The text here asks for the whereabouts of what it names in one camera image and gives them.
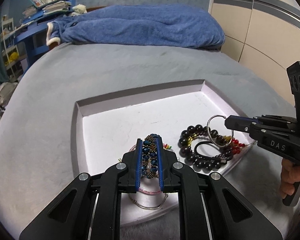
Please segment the blue crystal bracelet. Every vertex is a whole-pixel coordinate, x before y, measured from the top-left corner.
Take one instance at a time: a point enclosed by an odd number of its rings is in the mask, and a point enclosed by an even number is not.
[[[142,166],[141,177],[152,179],[157,175],[158,160],[157,160],[157,145],[156,134],[148,135],[142,144]]]

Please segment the finger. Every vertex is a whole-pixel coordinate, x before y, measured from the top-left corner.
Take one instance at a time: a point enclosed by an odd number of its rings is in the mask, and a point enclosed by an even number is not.
[[[287,171],[283,167],[282,167],[282,171],[281,171],[281,181],[287,182],[290,184],[295,183],[295,181],[290,177],[289,171]]]
[[[300,166],[294,166],[290,171],[289,171],[289,176],[291,179],[294,181],[300,181]]]
[[[287,194],[285,194],[283,191],[281,191],[280,189],[279,189],[279,195],[280,195],[280,197],[282,197],[282,198],[286,198],[286,196],[287,196]]]
[[[287,183],[287,182],[281,182],[279,190],[287,195],[292,195],[294,193],[294,185]]]
[[[285,168],[287,171],[290,171],[293,168],[293,163],[287,159],[282,159],[282,167]]]

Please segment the metal screw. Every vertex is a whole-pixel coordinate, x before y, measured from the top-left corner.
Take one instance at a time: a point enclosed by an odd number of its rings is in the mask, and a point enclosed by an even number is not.
[[[118,170],[123,170],[125,167],[127,167],[127,165],[125,163],[118,163],[116,167]]]
[[[221,178],[221,175],[219,173],[211,173],[211,178],[214,179],[214,180],[218,180]]]
[[[87,178],[89,178],[89,175],[87,173],[81,173],[79,175],[79,180],[86,180]]]
[[[174,167],[175,169],[181,169],[181,168],[183,167],[183,164],[182,164],[182,163],[174,163],[174,164],[173,164],[173,167]]]

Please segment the bed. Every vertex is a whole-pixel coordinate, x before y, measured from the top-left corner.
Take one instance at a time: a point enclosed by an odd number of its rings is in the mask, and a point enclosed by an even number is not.
[[[18,239],[77,176],[70,153],[74,102],[192,79],[209,81],[247,116],[295,116],[294,107],[267,83],[215,50],[65,43],[41,57],[22,78],[0,121],[0,221],[8,232]],[[285,237],[300,202],[295,208],[282,205],[280,172],[281,158],[254,146],[226,179]],[[122,239],[179,239],[177,214],[173,210],[124,227]]]

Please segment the plush toy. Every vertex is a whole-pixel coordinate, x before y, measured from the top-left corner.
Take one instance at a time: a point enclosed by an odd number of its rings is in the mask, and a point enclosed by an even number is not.
[[[87,13],[87,9],[83,4],[78,4],[76,6],[73,6],[72,9],[74,12],[72,12],[70,16],[76,16],[76,15]]]

